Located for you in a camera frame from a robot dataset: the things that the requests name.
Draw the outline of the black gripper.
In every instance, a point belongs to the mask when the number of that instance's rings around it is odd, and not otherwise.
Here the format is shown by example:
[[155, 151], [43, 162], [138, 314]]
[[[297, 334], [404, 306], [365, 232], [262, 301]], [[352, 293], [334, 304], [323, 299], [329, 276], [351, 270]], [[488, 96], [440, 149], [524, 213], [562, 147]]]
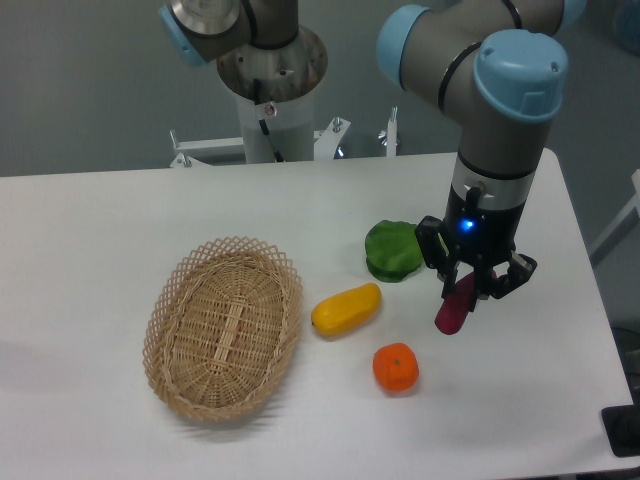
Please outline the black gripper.
[[443, 283], [442, 299], [456, 289], [459, 264], [473, 269], [470, 313], [479, 301], [500, 299], [526, 284], [537, 268], [536, 260], [516, 252], [514, 237], [524, 206], [485, 209], [481, 194], [478, 185], [463, 196], [450, 190], [444, 217], [427, 215], [415, 228], [425, 265]]

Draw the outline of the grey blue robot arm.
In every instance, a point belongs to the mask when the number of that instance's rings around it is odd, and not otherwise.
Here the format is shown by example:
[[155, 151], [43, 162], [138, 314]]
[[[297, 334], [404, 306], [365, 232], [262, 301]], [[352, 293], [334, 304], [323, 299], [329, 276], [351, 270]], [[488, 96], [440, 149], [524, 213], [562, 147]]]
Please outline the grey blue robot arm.
[[[463, 1], [436, 13], [407, 5], [379, 32], [380, 70], [462, 129], [446, 213], [415, 231], [444, 296], [455, 291], [460, 264], [473, 270], [473, 300], [502, 298], [536, 269], [514, 237], [563, 100], [568, 59], [555, 34], [584, 7]], [[171, 1], [159, 16], [184, 61], [215, 63], [239, 98], [248, 162], [313, 157], [313, 127], [300, 107], [328, 60], [322, 41], [300, 24], [296, 2]]]

